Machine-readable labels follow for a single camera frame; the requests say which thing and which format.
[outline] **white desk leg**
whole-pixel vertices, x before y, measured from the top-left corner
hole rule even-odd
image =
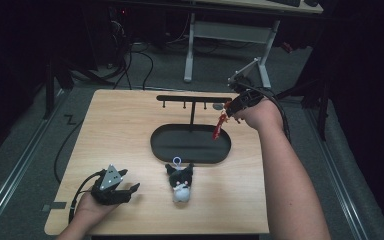
[[[186,56],[185,77],[184,77],[185,82],[192,81],[194,34],[195,34],[195,13],[191,13],[191,23],[189,25],[189,49],[188,49],[188,55]]]
[[[258,58],[258,69],[260,70],[261,81],[263,82],[263,86],[266,88],[271,88],[269,75],[267,74],[266,69],[266,61],[270,53],[270,49],[273,45],[274,38],[276,37],[277,29],[279,28],[280,20],[276,20],[273,23],[273,27],[269,33],[269,37],[267,39],[266,48],[264,49],[264,54],[262,57]]]

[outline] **toy face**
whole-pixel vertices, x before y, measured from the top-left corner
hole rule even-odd
[[[170,186],[175,188],[180,185],[184,185],[184,188],[191,187],[192,185],[192,175],[193,175],[193,164],[189,164],[189,166],[183,170],[177,170],[166,164],[167,173],[169,176]]]
[[[174,202],[188,202],[191,192],[190,188],[184,183],[177,185],[173,188],[173,201]]]
[[[187,188],[190,187],[192,183],[192,175],[184,170],[176,171],[170,175],[169,182],[170,186],[173,188],[180,186],[181,184],[184,184],[184,188]]]

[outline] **human hand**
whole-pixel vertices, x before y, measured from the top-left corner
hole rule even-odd
[[[245,120],[248,126],[257,131],[260,131],[263,128],[283,129],[283,121],[279,109],[267,98],[263,98],[253,107],[235,113],[233,117],[236,120]]]
[[[102,205],[93,198],[90,192],[85,192],[80,198],[73,220],[61,232],[57,240],[83,239],[92,227],[100,223],[102,219],[119,205]]]
[[[92,228],[119,205],[102,205],[93,198],[90,192],[85,192],[79,201],[74,218],[83,219],[84,224]]]

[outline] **stuffed toy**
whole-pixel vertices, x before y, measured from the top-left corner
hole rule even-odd
[[[173,201],[174,202],[188,202],[190,198],[190,189],[192,186],[192,175],[193,175],[193,163],[189,163],[189,166],[185,169],[180,169],[180,158],[179,163],[176,164],[176,168],[170,164],[166,164],[167,174],[169,175],[168,181],[170,186],[173,188]]]

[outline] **wire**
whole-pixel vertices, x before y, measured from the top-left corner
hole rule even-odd
[[[148,80],[149,75],[151,75],[152,70],[154,69],[154,61],[152,60],[152,58],[149,55],[147,55],[145,53],[142,53],[142,52],[132,52],[132,53],[143,55],[143,56],[147,57],[151,61],[151,69],[149,69],[148,74],[146,75],[145,79],[142,82],[142,90],[145,91],[145,89],[146,89],[145,83]]]
[[[106,170],[103,169],[99,172],[96,172],[92,175],[90,175],[88,178],[86,178],[86,180],[83,181],[83,183],[80,185],[79,189],[77,189],[77,192],[76,194],[74,195],[74,198],[73,198],[73,201],[71,201],[71,206],[70,206],[70,213],[68,215],[68,223],[71,222],[71,220],[73,220],[74,218],[74,210],[76,209],[76,204],[77,204],[77,197],[79,196],[80,193],[82,193],[82,189],[83,187],[85,186],[85,184],[92,178],[96,177],[96,176],[102,176],[103,174],[105,174]]]
[[[223,43],[223,42],[219,41],[219,44],[220,44],[221,46],[230,47],[230,48],[234,48],[234,49],[242,49],[242,48],[246,48],[246,47],[248,47],[248,46],[255,45],[256,43],[247,42],[247,43],[244,43],[244,44],[241,45],[241,46],[235,46],[235,45],[232,45],[232,44],[227,44],[227,43]]]
[[[108,83],[108,84],[112,85],[113,84],[112,82],[107,82],[106,80],[111,79],[113,77],[116,77],[119,74],[122,74],[123,70],[125,70],[126,64],[125,64],[125,61],[123,59],[123,55],[124,55],[124,51],[127,52],[126,48],[129,47],[129,45],[130,45],[129,42],[130,42],[132,32],[131,31],[125,31],[125,29],[123,28],[123,25],[121,23],[119,23],[118,21],[111,20],[111,24],[116,26],[116,29],[114,29],[115,32],[113,31],[112,37],[113,37],[113,40],[115,42],[115,60],[114,60],[114,62],[116,65],[119,65],[119,67],[117,67],[117,69],[114,72],[109,73],[108,75],[105,75],[102,77],[101,76],[92,76],[91,74],[93,74],[93,73],[89,72],[89,71],[83,71],[83,72],[79,71],[79,68],[77,67],[74,69],[78,70],[80,72],[80,75],[74,73],[73,71],[70,71],[70,74],[73,78],[75,78],[79,81],[94,80],[94,81],[97,81],[98,83],[101,83],[101,84]]]
[[[114,87],[113,87],[113,90],[117,88],[118,84],[120,83],[121,79],[124,77],[124,75],[127,76],[127,83],[129,84],[129,88],[130,90],[132,90],[132,84],[130,83],[130,79],[129,79],[129,75],[127,74],[127,72],[129,71],[130,69],[130,66],[132,65],[132,47],[133,46],[130,46],[129,48],[129,64],[125,67],[124,69],[124,73],[118,78],[118,80],[114,83]]]
[[[187,37],[183,37],[185,35],[185,32],[186,32],[186,29],[188,28],[188,23],[189,23],[189,19],[191,17],[191,14],[188,14],[188,18],[186,19],[186,23],[185,23],[185,27],[183,28],[183,31],[182,33],[179,35],[179,37],[173,41],[170,41],[170,42],[166,42],[166,44],[170,44],[170,43],[176,43],[176,42],[179,42],[179,41],[183,41],[185,39],[188,39]]]
[[[72,130],[71,132],[68,134],[68,136],[65,138],[64,142],[62,143],[60,149],[58,150],[58,153],[57,153],[57,156],[55,157],[54,159],[54,176],[55,176],[55,179],[57,180],[58,184],[61,184],[61,179],[59,178],[58,176],[58,173],[57,173],[57,162],[58,162],[58,158],[62,152],[62,149],[64,148],[65,144],[67,143],[68,139],[71,137],[71,135],[73,135],[74,131],[76,131],[76,129],[82,125],[84,119],[81,120]]]
[[[273,98],[276,99],[277,101],[279,101],[279,99],[277,98],[277,95],[273,92],[273,90],[271,90],[270,88],[266,88],[266,87],[260,87],[260,88],[266,92],[271,93],[273,95]]]
[[[210,54],[210,53],[213,53],[214,51],[216,51],[218,48],[219,48],[219,42],[216,41],[215,43],[213,43],[213,41],[210,41],[210,40],[203,40],[203,39],[200,39],[202,43],[212,43],[214,46],[213,49],[209,50],[209,51],[199,51],[196,47],[194,47],[194,51],[197,52],[197,53],[201,53],[201,54]]]
[[[171,44],[167,44],[167,48],[170,48],[170,49],[174,49],[174,50],[183,50],[183,49],[186,49],[189,47],[189,45],[186,43],[186,44],[183,44],[181,45],[181,47],[173,47],[175,44],[179,45],[179,43],[185,41],[185,40],[188,40],[187,38],[184,38],[184,39],[181,39],[177,42],[172,42]]]
[[[134,52],[145,52],[146,50],[148,50],[149,48],[149,43],[147,42],[141,42],[141,43],[134,43],[133,45],[145,45],[145,48],[141,49],[141,50],[135,50]]]

